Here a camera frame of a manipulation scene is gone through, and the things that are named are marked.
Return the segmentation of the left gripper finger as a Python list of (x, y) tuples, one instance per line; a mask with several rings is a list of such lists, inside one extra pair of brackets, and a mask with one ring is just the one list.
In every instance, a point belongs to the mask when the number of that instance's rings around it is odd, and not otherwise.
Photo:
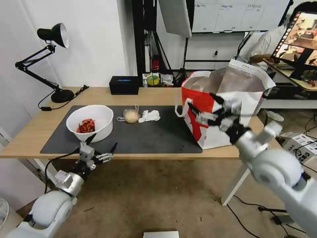
[(80, 150), (82, 149), (94, 150), (94, 148), (90, 146), (90, 143), (95, 138), (95, 136), (96, 135), (91, 135), (85, 141), (81, 141), (79, 149)]
[(95, 154), (95, 164), (103, 164), (112, 160), (114, 152), (117, 148), (118, 143), (116, 142), (108, 153)]

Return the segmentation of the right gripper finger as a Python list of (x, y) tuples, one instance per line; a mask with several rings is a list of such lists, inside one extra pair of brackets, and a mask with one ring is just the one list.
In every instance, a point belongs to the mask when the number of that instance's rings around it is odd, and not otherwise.
[(218, 115), (210, 112), (199, 111), (192, 103), (187, 103), (192, 114), (195, 116), (195, 121), (205, 126), (218, 126)]
[(214, 93), (210, 93), (210, 96), (221, 107), (213, 114), (241, 114), (242, 102), (237, 99), (224, 99)]

